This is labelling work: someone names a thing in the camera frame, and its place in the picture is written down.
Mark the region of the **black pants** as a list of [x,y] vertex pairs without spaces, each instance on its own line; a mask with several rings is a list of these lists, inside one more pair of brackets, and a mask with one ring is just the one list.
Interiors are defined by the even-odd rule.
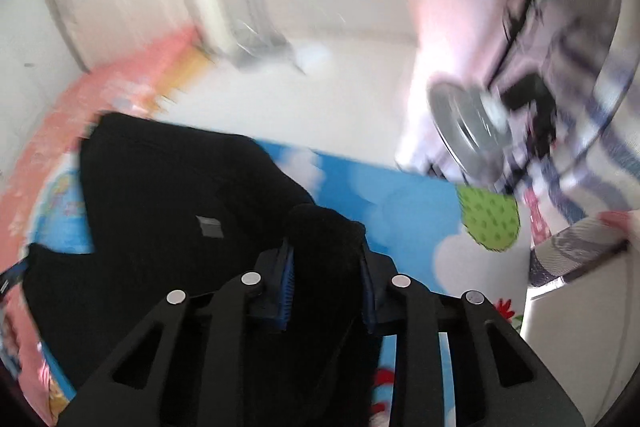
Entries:
[[102,116],[92,247],[30,244],[23,291],[76,395],[63,426],[364,426],[390,258],[256,142]]

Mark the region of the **white nightstand cabinet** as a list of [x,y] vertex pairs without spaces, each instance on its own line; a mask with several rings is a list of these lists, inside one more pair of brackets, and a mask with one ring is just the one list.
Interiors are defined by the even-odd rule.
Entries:
[[620,253],[570,283],[529,288],[522,335],[596,425],[639,364],[639,253]]

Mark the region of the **blue cartoon bed sheet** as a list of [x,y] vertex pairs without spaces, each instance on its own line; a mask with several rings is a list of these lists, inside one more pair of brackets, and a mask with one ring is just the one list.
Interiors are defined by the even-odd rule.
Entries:
[[519,322],[529,215],[511,197],[241,135],[165,129],[99,133],[81,150],[93,256],[114,262],[105,301],[132,332],[165,300],[211,294],[282,242],[308,204],[363,225],[368,244],[433,291],[478,289]]

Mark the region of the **checkered quilt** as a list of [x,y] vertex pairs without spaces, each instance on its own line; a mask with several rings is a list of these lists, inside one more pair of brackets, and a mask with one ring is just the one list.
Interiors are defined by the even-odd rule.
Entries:
[[529,283],[587,271],[639,238],[639,0],[617,20],[572,20],[541,72],[558,139],[516,187],[532,212]]

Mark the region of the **pink floral blanket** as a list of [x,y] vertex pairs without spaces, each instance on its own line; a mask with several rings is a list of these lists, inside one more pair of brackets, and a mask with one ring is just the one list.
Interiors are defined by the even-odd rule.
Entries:
[[105,113],[154,118],[208,63],[193,26],[81,76],[54,101],[1,191],[1,422],[54,426],[145,314],[105,301],[114,262],[94,257],[81,150]]

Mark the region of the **silver floor lamp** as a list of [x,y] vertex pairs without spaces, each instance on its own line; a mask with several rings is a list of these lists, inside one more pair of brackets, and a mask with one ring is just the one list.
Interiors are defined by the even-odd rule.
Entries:
[[303,72],[292,44],[274,27],[265,0],[245,3],[250,21],[241,20],[243,30],[236,35],[239,51],[233,55],[235,64],[245,68],[260,62],[283,62]]

